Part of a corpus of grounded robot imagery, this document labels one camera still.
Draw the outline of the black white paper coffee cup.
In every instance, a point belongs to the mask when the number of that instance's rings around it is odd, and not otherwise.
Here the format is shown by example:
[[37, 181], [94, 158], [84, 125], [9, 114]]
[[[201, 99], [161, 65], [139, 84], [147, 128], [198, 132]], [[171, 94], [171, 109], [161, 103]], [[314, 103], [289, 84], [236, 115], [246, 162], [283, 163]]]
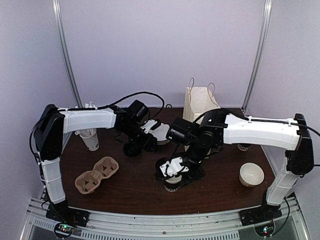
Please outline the black white paper coffee cup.
[[182, 176], [173, 176], [167, 180], [165, 180], [164, 187], [168, 192], [176, 192], [181, 185]]

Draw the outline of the cardboard two-cup carrier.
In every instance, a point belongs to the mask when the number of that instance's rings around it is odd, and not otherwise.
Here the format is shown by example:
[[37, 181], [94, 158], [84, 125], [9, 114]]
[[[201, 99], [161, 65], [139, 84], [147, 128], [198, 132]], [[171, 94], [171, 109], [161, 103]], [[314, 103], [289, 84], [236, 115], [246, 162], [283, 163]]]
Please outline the cardboard two-cup carrier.
[[99, 187], [102, 180], [112, 177], [119, 168], [119, 164], [114, 158], [103, 157], [95, 163], [92, 170], [79, 175], [75, 179], [74, 185], [81, 194], [89, 195]]

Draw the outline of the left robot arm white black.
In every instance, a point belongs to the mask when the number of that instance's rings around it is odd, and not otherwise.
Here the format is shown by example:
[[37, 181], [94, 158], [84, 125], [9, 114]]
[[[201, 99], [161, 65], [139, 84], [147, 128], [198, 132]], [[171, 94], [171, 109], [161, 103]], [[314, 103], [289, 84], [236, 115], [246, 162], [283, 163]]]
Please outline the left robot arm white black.
[[66, 201], [60, 170], [63, 136], [89, 129], [115, 129], [127, 135], [129, 139], [124, 148], [127, 156], [136, 156], [141, 150], [156, 152], [157, 138], [146, 132], [141, 125], [149, 112], [148, 107], [139, 100], [124, 108], [114, 105], [104, 109], [59, 109], [54, 104], [45, 107], [35, 125], [33, 138], [35, 156], [41, 167], [40, 172], [43, 174], [49, 200], [54, 204], [51, 211], [55, 217], [61, 222], [67, 222], [72, 218], [71, 209], [63, 204]]

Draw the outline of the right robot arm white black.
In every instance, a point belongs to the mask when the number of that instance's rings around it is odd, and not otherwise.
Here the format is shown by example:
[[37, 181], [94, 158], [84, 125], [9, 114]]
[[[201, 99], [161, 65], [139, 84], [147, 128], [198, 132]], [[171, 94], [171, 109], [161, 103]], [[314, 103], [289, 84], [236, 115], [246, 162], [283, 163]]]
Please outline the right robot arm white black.
[[170, 158], [160, 166], [165, 178], [191, 173], [199, 168], [210, 150], [232, 144], [263, 145], [285, 149], [284, 166], [266, 191], [265, 203], [256, 210], [259, 220], [268, 220], [300, 176], [314, 168], [314, 150], [302, 114], [294, 118], [271, 119], [243, 116], [227, 108], [208, 110], [194, 121], [176, 118], [166, 138], [180, 146], [185, 153]]

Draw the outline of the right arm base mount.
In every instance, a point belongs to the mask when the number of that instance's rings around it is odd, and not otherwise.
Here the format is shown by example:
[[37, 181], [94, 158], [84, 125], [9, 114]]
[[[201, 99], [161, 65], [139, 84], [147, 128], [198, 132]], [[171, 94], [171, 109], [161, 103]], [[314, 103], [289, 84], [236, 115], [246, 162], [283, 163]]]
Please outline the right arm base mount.
[[280, 205], [263, 203], [261, 206], [241, 210], [239, 217], [242, 226], [254, 226], [255, 233], [262, 238], [270, 237], [276, 231], [274, 220], [282, 216]]

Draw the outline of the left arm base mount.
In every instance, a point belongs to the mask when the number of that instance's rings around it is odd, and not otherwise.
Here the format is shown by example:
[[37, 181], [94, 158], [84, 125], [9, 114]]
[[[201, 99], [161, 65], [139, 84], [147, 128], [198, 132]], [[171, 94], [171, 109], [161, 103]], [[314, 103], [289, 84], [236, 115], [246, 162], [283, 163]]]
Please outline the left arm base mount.
[[86, 210], [51, 203], [45, 216], [57, 222], [53, 227], [53, 233], [60, 239], [66, 239], [74, 233], [77, 227], [87, 226], [90, 213]]

